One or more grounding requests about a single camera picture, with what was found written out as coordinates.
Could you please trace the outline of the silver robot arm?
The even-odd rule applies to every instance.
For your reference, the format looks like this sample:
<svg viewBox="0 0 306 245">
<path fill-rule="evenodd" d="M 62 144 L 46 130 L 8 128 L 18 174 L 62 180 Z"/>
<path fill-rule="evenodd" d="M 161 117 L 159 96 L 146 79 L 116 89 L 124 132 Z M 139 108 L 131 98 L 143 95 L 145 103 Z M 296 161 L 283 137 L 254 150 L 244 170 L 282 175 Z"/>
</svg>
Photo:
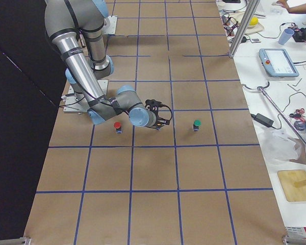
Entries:
<svg viewBox="0 0 306 245">
<path fill-rule="evenodd" d="M 139 99 L 133 87 L 125 85 L 115 97 L 108 98 L 99 79 L 114 71 L 106 55 L 102 29 L 109 11 L 105 1 L 48 1 L 45 8 L 47 37 L 60 52 L 66 64 L 66 78 L 75 94 L 89 106 L 93 124 L 126 113 L 135 127 L 159 129 L 170 120 L 159 116 L 164 104 L 156 100 Z"/>
</svg>

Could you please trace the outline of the person's forearm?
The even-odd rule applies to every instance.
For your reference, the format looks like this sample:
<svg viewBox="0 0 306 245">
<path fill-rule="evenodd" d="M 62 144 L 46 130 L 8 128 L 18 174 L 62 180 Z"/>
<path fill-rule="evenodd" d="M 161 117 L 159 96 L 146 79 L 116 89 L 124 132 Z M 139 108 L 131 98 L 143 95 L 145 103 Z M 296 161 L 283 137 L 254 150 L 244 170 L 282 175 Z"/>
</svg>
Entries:
<svg viewBox="0 0 306 245">
<path fill-rule="evenodd" d="M 288 12 L 292 14 L 306 14 L 306 3 L 295 7 L 289 7 Z"/>
</svg>

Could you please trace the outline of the person's hand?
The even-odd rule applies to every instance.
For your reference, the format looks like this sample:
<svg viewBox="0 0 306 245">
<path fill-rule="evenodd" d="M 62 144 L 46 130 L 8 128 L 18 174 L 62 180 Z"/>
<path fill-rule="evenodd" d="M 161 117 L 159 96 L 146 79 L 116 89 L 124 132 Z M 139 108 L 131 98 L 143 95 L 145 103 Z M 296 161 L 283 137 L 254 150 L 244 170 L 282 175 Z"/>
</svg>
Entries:
<svg viewBox="0 0 306 245">
<path fill-rule="evenodd" d="M 282 8 L 285 8 L 288 12 L 290 12 L 290 7 L 287 3 L 287 0 L 277 0 L 276 4 L 281 6 Z"/>
</svg>

